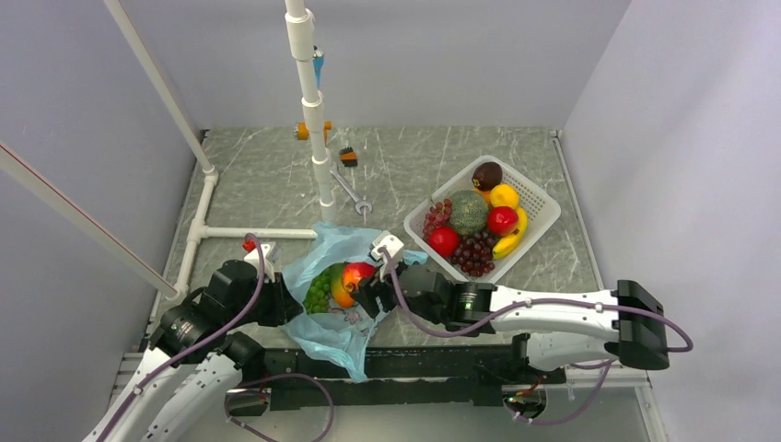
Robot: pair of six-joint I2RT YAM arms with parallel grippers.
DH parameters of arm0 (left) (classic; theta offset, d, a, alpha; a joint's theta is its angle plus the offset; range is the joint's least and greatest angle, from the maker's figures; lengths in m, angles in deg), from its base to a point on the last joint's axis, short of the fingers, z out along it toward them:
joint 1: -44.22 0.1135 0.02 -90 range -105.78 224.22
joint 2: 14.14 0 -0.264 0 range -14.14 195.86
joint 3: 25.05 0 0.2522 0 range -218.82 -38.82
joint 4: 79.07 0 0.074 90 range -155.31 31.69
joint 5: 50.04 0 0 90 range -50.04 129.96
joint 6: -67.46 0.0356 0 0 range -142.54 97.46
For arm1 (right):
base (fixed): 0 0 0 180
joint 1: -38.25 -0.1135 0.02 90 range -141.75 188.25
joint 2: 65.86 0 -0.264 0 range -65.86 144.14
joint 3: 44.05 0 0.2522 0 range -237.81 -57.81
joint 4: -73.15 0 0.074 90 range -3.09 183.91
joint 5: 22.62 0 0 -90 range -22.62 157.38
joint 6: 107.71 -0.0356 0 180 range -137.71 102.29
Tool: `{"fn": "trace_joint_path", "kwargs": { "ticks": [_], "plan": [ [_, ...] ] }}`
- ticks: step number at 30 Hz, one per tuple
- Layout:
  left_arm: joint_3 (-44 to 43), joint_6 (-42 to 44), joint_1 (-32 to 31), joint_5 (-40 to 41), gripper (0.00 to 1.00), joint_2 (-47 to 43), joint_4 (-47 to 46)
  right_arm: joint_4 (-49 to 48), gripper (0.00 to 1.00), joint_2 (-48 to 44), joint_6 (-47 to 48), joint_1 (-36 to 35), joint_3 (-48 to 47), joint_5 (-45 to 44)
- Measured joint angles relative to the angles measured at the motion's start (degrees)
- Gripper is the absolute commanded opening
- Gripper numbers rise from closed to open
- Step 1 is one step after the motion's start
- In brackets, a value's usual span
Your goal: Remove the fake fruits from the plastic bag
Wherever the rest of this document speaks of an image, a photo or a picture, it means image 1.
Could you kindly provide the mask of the red yellow fake apple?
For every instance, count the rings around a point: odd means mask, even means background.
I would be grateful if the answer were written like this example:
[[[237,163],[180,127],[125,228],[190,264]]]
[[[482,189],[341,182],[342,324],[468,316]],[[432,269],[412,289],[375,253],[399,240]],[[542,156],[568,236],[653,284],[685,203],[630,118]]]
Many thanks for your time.
[[[353,294],[360,286],[360,283],[370,278],[376,267],[366,262],[347,263],[343,269],[341,281],[346,293]]]

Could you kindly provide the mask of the light blue plastic bag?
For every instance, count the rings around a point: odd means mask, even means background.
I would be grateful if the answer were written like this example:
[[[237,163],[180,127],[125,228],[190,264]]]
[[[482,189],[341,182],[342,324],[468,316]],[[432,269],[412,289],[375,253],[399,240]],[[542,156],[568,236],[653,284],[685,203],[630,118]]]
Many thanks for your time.
[[[308,253],[283,270],[286,288],[297,302],[305,300],[314,279],[334,264],[374,264],[370,252],[375,240],[389,234],[373,228],[339,227],[323,222],[315,224],[313,230],[317,237]],[[326,313],[300,314],[282,329],[307,356],[345,369],[354,382],[365,382],[367,345],[385,317],[379,313],[371,318],[358,305],[334,307]]]

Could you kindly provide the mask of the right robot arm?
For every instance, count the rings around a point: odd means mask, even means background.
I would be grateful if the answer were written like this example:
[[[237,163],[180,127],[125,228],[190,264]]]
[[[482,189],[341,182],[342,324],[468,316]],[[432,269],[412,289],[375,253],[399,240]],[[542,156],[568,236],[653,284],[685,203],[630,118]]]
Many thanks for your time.
[[[455,282],[421,265],[401,264],[396,273],[375,271],[349,288],[371,318],[402,308],[432,336],[513,334],[518,350],[508,356],[507,369],[519,382],[602,359],[650,371],[670,365],[664,307],[632,280],[618,281],[613,290],[556,294]]]

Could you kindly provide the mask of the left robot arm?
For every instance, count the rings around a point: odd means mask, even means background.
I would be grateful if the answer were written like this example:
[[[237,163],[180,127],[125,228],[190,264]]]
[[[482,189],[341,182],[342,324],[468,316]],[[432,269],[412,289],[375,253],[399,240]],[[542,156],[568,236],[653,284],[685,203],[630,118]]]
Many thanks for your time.
[[[280,273],[231,260],[165,312],[131,380],[88,441],[173,441],[211,401],[266,372],[264,348],[238,330],[279,327],[303,313]]]

